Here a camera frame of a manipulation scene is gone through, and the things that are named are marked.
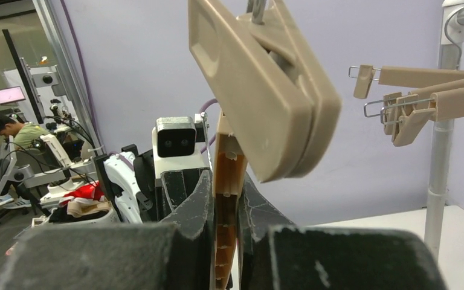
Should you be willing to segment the beige hanger of grey underwear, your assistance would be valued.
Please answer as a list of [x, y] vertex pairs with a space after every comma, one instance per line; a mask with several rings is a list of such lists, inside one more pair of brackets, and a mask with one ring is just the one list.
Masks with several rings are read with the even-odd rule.
[[213, 289], [225, 289], [247, 168], [260, 182], [301, 178], [330, 145], [341, 97], [283, 1], [188, 2], [189, 49], [221, 107], [212, 194]]

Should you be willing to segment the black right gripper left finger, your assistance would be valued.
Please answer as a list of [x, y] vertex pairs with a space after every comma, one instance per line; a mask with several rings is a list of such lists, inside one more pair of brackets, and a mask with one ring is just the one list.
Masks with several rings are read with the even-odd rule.
[[41, 226], [17, 242], [0, 289], [214, 289], [212, 175], [159, 222]]

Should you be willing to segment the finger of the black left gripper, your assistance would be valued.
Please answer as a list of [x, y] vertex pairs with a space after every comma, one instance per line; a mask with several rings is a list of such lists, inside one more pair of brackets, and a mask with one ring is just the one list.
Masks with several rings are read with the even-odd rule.
[[209, 168], [194, 168], [165, 171], [160, 177], [160, 219], [168, 217], [182, 207], [181, 213], [188, 219], [212, 218], [209, 209], [210, 178]]

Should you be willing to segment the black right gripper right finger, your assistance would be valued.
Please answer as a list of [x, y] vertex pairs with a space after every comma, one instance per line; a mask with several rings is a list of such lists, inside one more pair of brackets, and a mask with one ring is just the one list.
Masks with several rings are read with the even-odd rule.
[[421, 239], [405, 230], [299, 227], [246, 177], [239, 199], [240, 289], [445, 289]]

